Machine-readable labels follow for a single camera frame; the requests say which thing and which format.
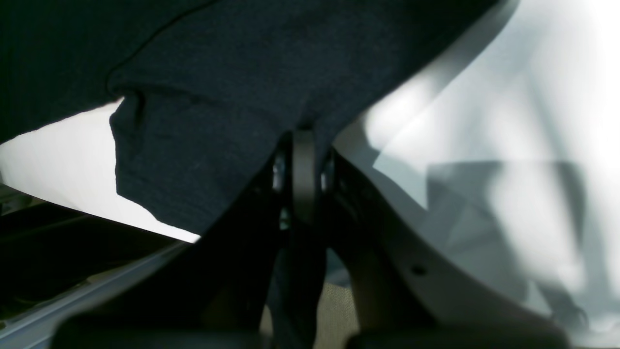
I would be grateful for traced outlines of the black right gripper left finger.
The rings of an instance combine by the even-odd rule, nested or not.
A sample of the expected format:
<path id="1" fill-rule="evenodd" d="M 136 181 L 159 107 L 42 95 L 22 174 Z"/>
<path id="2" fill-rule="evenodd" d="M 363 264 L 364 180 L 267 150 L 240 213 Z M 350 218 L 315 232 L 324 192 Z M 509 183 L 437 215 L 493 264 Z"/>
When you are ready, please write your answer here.
<path id="1" fill-rule="evenodd" d="M 119 296 L 64 321 L 53 349 L 273 349 L 260 331 L 293 137 L 197 243 Z"/>

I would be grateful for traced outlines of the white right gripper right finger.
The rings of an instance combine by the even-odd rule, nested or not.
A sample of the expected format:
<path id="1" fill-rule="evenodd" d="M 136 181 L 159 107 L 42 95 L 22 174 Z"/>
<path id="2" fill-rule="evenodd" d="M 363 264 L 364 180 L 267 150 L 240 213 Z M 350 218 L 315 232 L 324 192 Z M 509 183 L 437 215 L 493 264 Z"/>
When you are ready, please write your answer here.
<path id="1" fill-rule="evenodd" d="M 385 175 L 347 152 L 376 159 L 357 123 L 330 146 L 323 218 L 347 268 L 359 332 L 348 349 L 569 349 L 565 332 L 459 269 L 383 195 Z"/>

